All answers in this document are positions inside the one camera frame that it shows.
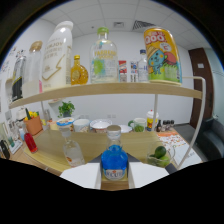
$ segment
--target bowl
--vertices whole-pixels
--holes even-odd
[[[160,157],[162,159],[153,156],[155,155],[156,148],[158,148],[159,146],[164,146],[166,148],[165,155]],[[162,168],[165,168],[170,163],[172,163],[176,167],[174,156],[175,156],[175,148],[171,144],[164,143],[162,141],[154,141],[150,143],[150,146],[148,148],[146,163],[149,165],[158,166]]]
[[[128,126],[128,125],[119,125],[121,127],[121,133],[129,133],[130,131],[132,131],[132,127]]]
[[[96,132],[96,133],[106,133],[107,127],[112,125],[112,121],[109,119],[97,119],[93,120],[90,123],[90,127]]]

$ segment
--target white bottle cap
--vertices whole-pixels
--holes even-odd
[[[65,138],[68,138],[71,136],[71,131],[69,128],[61,128],[60,131],[61,131],[62,136]]]
[[[59,24],[55,27],[54,31],[57,30],[57,29],[63,28],[63,27],[67,27],[67,28],[69,28],[70,30],[72,30],[72,29],[73,29],[73,22],[71,22],[71,21],[64,21],[64,22],[61,22],[61,23],[59,23]]]

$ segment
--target cartoon character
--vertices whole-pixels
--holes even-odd
[[[150,46],[147,50],[147,55],[148,55],[148,65],[153,68],[153,71],[155,75],[161,74],[160,68],[163,66],[163,62],[165,60],[165,55],[164,53],[153,46]]]

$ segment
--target green bottle cap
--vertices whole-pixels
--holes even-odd
[[[97,34],[100,34],[100,33],[109,33],[109,29],[107,27],[100,27],[97,30]]]

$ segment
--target box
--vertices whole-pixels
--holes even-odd
[[[40,121],[40,116],[34,117],[28,121],[23,120],[23,122],[26,124],[27,131],[31,135],[36,135],[41,130],[43,130],[43,127]]]

